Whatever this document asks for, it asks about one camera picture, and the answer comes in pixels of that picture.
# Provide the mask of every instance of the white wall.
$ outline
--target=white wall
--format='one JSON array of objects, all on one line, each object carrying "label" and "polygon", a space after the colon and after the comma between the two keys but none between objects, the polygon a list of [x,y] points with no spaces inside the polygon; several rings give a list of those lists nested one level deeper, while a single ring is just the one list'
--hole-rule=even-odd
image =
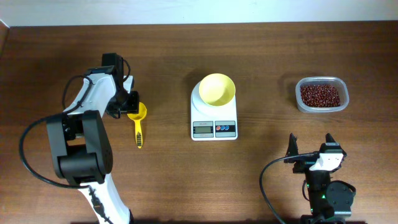
[{"label": "white wall", "polygon": [[398,0],[0,0],[9,26],[398,20]]}]

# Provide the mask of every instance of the spoon handle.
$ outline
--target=spoon handle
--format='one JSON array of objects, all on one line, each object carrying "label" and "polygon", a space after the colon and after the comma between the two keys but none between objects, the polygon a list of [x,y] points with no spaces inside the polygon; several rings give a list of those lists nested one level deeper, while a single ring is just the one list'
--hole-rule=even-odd
[{"label": "spoon handle", "polygon": [[134,121],[136,124],[136,144],[137,147],[140,149],[142,145],[144,144],[144,137],[142,136],[142,131],[141,131],[141,121]]}]

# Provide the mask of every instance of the white scale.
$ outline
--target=white scale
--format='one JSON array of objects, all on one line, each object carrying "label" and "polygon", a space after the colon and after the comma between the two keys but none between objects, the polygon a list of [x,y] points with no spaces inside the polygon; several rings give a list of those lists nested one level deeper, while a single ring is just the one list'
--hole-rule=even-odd
[{"label": "white scale", "polygon": [[191,138],[194,141],[235,140],[238,137],[236,99],[223,106],[206,104],[199,95],[200,82],[191,94]]}]

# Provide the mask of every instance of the red beans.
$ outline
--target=red beans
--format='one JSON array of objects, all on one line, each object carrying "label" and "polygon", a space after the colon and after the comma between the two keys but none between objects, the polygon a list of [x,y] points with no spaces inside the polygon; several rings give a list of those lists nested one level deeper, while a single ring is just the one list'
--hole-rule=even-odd
[{"label": "red beans", "polygon": [[337,89],[331,85],[309,85],[300,87],[301,99],[311,107],[340,106]]}]

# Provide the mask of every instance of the yellow bowl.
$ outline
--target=yellow bowl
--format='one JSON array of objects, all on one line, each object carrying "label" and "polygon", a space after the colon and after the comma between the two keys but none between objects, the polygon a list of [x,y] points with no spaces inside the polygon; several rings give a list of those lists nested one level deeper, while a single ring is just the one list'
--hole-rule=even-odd
[{"label": "yellow bowl", "polygon": [[235,84],[228,76],[214,73],[206,76],[199,85],[200,98],[211,106],[223,106],[235,95]]}]

